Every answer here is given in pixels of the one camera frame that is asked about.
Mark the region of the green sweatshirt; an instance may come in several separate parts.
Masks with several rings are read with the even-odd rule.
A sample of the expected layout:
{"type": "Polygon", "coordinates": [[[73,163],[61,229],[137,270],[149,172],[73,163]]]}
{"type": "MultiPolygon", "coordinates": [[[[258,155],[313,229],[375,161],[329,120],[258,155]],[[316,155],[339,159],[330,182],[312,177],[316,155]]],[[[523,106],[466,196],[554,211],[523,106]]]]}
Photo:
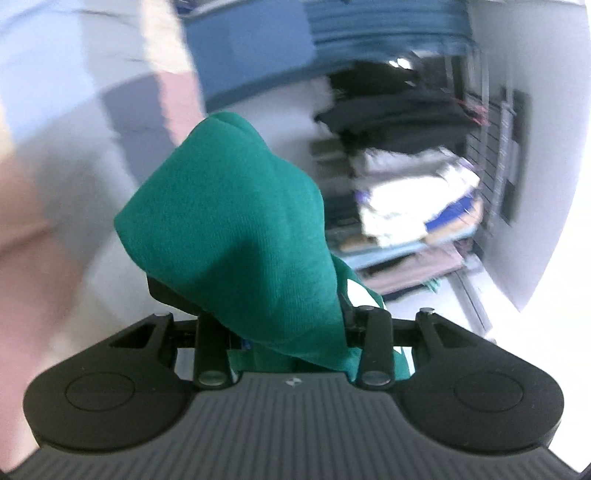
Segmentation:
{"type": "Polygon", "coordinates": [[[383,299],[329,251],[317,184],[238,114],[197,124],[114,227],[148,277],[242,339],[228,351],[233,371],[358,375],[339,300],[383,299]]]}

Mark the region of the stack of folded clothes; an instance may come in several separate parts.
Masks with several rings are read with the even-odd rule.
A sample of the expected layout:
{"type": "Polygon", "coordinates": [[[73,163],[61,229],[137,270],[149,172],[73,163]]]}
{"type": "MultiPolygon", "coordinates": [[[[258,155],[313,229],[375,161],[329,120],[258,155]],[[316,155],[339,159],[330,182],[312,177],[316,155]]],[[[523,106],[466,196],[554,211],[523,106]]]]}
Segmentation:
{"type": "Polygon", "coordinates": [[[329,248],[382,294],[462,265],[455,244],[484,216],[476,166],[440,147],[417,155],[369,150],[351,160],[349,192],[325,201],[329,248]]]}

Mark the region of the patchwork pastel bed quilt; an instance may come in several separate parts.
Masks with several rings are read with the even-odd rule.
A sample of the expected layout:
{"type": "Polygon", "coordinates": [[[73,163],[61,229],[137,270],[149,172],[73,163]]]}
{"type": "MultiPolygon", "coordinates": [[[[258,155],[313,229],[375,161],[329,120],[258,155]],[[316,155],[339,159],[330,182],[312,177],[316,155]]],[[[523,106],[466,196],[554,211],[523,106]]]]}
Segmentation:
{"type": "Polygon", "coordinates": [[[1,5],[1,465],[114,216],[204,115],[169,1],[1,5]]]}

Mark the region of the blue pleated curtain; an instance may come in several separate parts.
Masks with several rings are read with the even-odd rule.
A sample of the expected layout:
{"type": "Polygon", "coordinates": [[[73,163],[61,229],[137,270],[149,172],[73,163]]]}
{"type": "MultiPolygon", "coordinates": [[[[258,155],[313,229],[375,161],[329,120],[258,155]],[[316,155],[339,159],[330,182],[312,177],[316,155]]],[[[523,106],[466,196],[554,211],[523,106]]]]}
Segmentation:
{"type": "Polygon", "coordinates": [[[462,54],[473,44],[465,1],[305,1],[304,12],[323,60],[462,54]]]}

